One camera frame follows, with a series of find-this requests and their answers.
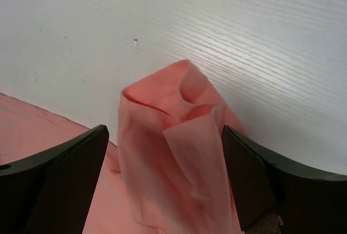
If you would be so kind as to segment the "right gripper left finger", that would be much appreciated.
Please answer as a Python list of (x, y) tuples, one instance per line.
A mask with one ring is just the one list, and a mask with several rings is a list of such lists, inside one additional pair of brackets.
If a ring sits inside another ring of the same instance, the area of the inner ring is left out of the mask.
[(108, 145), (97, 127), (1, 165), (1, 233), (82, 233)]

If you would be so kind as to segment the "pink t-shirt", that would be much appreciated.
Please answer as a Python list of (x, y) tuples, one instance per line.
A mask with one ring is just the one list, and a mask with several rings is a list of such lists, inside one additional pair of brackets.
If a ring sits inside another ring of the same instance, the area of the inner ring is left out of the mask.
[(84, 233), (240, 233), (221, 141), (242, 124), (189, 60), (124, 88)]

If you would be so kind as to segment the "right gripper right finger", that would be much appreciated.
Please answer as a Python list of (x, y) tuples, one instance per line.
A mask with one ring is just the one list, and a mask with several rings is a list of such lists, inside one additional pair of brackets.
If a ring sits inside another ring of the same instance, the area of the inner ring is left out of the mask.
[(222, 145), (245, 233), (346, 233), (346, 176), (291, 160), (224, 126)]

